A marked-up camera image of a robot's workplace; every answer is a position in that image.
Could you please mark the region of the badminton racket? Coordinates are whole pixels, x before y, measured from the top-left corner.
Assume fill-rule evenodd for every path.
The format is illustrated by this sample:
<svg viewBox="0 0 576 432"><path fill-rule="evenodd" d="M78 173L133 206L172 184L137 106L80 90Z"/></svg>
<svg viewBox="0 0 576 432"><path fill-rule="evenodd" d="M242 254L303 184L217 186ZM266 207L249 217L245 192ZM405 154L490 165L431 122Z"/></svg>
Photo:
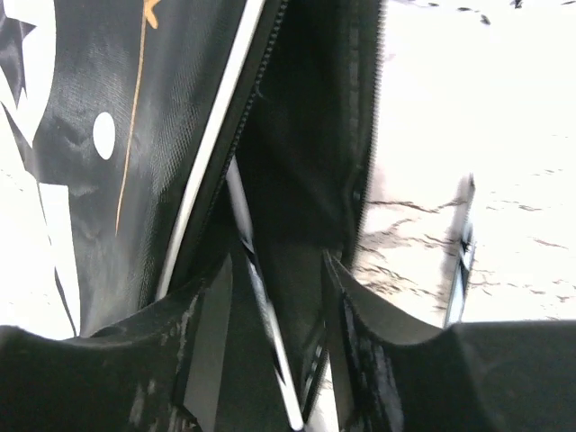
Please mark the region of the badminton racket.
<svg viewBox="0 0 576 432"><path fill-rule="evenodd" d="M253 224L236 157L233 157L229 163L226 182L229 190L231 209L238 228L239 238L247 257L247 271L256 297L260 318L264 325L266 340L271 351L274 373L283 398L288 424L292 431L303 431L304 420L294 387L293 377L284 347L284 340L274 305L267 294L262 272L257 260Z"/></svg>
<svg viewBox="0 0 576 432"><path fill-rule="evenodd" d="M470 272L476 251L473 228L473 198L475 181L473 173L464 177L456 198L456 211L450 230L450 252L454 258L454 273L445 311L444 327L459 322L464 312Z"/></svg>

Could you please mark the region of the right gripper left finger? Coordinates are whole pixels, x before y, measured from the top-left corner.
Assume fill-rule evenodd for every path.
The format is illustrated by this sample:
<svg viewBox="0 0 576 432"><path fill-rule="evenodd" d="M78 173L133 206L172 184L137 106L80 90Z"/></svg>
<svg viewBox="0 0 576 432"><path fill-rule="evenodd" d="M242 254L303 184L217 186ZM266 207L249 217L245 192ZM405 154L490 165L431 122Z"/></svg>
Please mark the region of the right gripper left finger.
<svg viewBox="0 0 576 432"><path fill-rule="evenodd" d="M2 327L2 430L213 430L232 285L224 258L91 337Z"/></svg>

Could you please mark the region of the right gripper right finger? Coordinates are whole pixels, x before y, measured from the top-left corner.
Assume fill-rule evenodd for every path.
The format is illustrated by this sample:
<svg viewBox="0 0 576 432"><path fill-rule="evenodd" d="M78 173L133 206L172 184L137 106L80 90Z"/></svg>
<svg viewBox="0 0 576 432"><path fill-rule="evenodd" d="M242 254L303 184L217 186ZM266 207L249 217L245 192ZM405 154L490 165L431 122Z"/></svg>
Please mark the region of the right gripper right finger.
<svg viewBox="0 0 576 432"><path fill-rule="evenodd" d="M322 258L328 349L343 431L572 431L571 321L436 328Z"/></svg>

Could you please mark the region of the black sport racket bag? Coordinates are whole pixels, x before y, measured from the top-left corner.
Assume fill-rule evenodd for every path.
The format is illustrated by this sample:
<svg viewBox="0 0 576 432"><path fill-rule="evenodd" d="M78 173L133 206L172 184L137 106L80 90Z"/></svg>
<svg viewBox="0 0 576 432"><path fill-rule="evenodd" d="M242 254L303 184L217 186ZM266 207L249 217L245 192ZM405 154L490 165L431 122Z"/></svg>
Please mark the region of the black sport racket bag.
<svg viewBox="0 0 576 432"><path fill-rule="evenodd" d="M4 1L1 329L90 338L233 285L211 431L292 431L231 209L237 158L304 426L328 362L322 258L365 209L379 1Z"/></svg>

